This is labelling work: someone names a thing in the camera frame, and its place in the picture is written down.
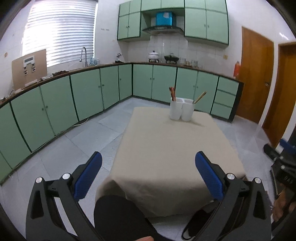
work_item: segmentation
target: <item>gray tile floor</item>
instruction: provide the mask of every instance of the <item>gray tile floor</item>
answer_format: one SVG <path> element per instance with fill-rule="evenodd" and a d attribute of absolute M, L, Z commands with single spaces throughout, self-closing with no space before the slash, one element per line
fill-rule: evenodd
<path fill-rule="evenodd" d="M 103 167 L 87 196 L 79 201 L 86 216 L 92 224 L 94 223 L 96 188 L 108 176 L 124 129 L 129 123 L 134 107 L 137 106 L 169 107 L 136 98 L 119 103 L 110 110 L 90 118 L 85 124 L 71 128 L 42 148 L 0 187 L 0 202 L 23 235 L 28 201 L 35 179 L 42 176 L 45 180 L 53 180 L 60 178 L 65 172 L 72 173 L 79 164 L 85 163 L 94 151 L 100 151 L 104 160 Z M 269 174 L 272 162 L 262 151 L 264 144 L 268 143 L 262 128 L 237 116 L 232 123 L 214 120 L 236 150 L 247 177 L 260 177 L 273 202 L 273 185 Z M 59 199 L 57 206 L 67 230 L 75 234 Z M 181 232 L 190 218 L 191 215 L 175 215 L 150 220 L 160 234 L 173 240 L 181 240 Z"/>

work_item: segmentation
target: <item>table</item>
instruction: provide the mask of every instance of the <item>table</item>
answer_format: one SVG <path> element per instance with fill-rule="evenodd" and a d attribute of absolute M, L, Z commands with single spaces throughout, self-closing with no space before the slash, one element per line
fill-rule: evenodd
<path fill-rule="evenodd" d="M 195 167 L 198 151 L 225 173 L 245 176 L 236 152 L 209 114 L 195 111 L 184 122 L 171 120 L 166 108 L 136 107 L 96 200 L 111 194 L 126 197 L 146 217 L 194 213 L 212 199 Z"/>

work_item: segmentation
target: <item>brown countertop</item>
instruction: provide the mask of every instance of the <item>brown countertop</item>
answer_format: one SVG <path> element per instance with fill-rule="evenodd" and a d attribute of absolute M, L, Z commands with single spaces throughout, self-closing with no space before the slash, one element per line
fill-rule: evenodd
<path fill-rule="evenodd" d="M 85 72 L 85 71 L 88 71 L 88 70 L 94 70 L 94 69 L 100 69 L 100 68 L 103 68 L 103 67 L 110 67 L 110 66 L 117 66 L 117 65 L 124 65 L 124 64 L 152 64 L 152 65 L 180 67 L 180 68 L 184 68 L 184 69 L 198 70 L 198 71 L 206 72 L 206 73 L 209 73 L 209 74 L 219 75 L 219 76 L 225 77 L 227 79 L 231 79 L 231 80 L 234 80 L 236 82 L 239 82 L 238 80 L 236 80 L 236 79 L 234 79 L 232 77 L 229 77 L 229 76 L 225 76 L 223 74 L 218 74 L 218 73 L 214 73 L 214 72 L 207 71 L 207 70 L 204 70 L 204 69 L 199 69 L 199 68 L 195 68 L 195 67 L 191 67 L 191 66 L 185 66 L 185 65 L 179 65 L 179 64 L 149 63 L 149 62 L 125 62 L 125 63 L 101 64 L 101 65 L 95 65 L 95 66 L 89 66 L 89 67 L 86 67 L 86 68 L 71 70 L 71 71 L 68 71 L 68 72 L 61 73 L 59 75 L 56 75 L 56 76 L 51 77 L 51 78 L 46 79 L 46 80 L 40 80 L 39 82 L 36 82 L 36 83 L 22 89 L 20 92 L 13 93 L 10 96 L 8 96 L 6 99 L 0 101 L 0 108 L 2 106 L 6 105 L 7 103 L 9 103 L 10 101 L 12 101 L 13 99 L 15 99 L 16 97 L 28 92 L 29 90 L 32 90 L 32 89 L 34 89 L 34 88 L 36 88 L 38 86 L 44 85 L 44 84 L 46 84 L 48 82 L 51 82 L 53 80 L 56 80 L 56 79 L 59 79 L 59 78 L 65 77 L 65 76 L 69 76 L 69 75 L 72 75 L 72 74 Z"/>

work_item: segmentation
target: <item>faucet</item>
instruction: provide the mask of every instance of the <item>faucet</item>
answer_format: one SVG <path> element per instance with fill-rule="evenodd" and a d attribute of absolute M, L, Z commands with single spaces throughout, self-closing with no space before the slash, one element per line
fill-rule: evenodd
<path fill-rule="evenodd" d="M 79 60 L 79 62 L 82 62 L 82 53 L 83 53 L 83 49 L 85 49 L 85 63 L 84 63 L 84 66 L 87 67 L 86 48 L 85 48 L 85 47 L 82 47 L 82 49 L 81 49 L 81 56 L 80 56 L 80 60 Z"/>

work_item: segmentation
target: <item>person's leg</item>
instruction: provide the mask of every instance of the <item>person's leg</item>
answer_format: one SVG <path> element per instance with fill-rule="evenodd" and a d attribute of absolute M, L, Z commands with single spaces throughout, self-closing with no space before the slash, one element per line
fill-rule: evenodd
<path fill-rule="evenodd" d="M 119 196 L 98 199 L 94 224 L 106 241 L 134 241 L 147 236 L 152 236 L 155 241 L 170 241 L 157 233 L 133 202 Z"/>

